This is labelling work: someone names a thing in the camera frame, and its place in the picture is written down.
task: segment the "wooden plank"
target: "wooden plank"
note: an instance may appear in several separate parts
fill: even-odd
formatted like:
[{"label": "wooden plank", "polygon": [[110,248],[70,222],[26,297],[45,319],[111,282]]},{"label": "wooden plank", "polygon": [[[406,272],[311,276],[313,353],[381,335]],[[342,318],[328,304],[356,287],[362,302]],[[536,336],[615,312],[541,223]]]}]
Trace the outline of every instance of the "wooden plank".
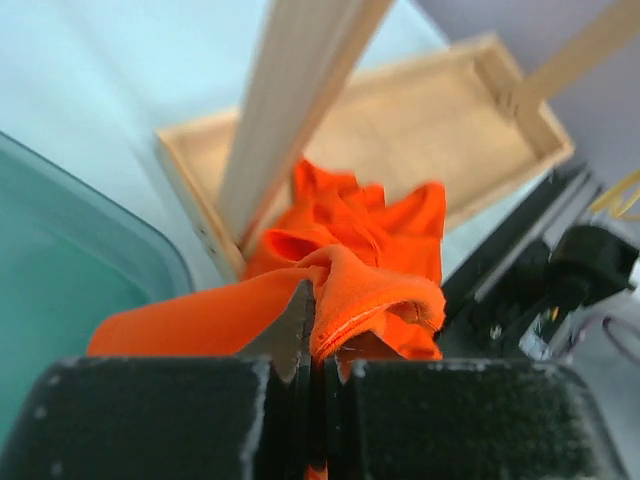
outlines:
[{"label": "wooden plank", "polygon": [[640,1],[617,0],[549,61],[501,97],[510,115],[535,109],[576,82],[640,33]]},{"label": "wooden plank", "polygon": [[236,243],[255,224],[392,0],[276,0],[217,201]]}]

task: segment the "orange fabric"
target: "orange fabric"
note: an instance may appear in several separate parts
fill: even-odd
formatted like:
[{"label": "orange fabric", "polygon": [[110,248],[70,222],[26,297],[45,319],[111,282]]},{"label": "orange fabric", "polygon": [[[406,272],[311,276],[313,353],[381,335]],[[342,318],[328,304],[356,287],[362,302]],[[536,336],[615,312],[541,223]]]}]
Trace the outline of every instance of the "orange fabric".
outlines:
[{"label": "orange fabric", "polygon": [[312,354],[324,358],[374,331],[407,358],[441,358],[440,241],[444,188],[428,184],[385,206],[380,185],[294,169],[295,205],[267,230],[244,281],[124,312],[96,331],[89,354],[226,355],[238,352],[311,279]]}]

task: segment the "black mechanical part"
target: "black mechanical part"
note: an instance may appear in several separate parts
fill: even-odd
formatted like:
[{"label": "black mechanical part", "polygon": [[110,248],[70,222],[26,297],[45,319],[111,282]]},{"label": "black mechanical part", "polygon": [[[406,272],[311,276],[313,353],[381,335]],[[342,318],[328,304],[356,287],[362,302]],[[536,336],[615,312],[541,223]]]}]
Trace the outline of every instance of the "black mechanical part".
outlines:
[{"label": "black mechanical part", "polygon": [[585,385],[553,364],[360,361],[336,398],[330,478],[628,478]]},{"label": "black mechanical part", "polygon": [[638,250],[609,231],[577,225],[551,252],[532,241],[504,276],[468,308],[477,345],[499,357],[523,357],[520,341],[535,327],[548,343],[569,313],[626,288]]},{"label": "black mechanical part", "polygon": [[0,478],[285,478],[289,407],[268,358],[66,360],[25,401]]},{"label": "black mechanical part", "polygon": [[638,249],[595,225],[576,225],[560,239],[549,259],[546,276],[549,282],[569,275],[583,279],[588,287],[582,305],[604,300],[622,290],[634,288],[629,284]]}]

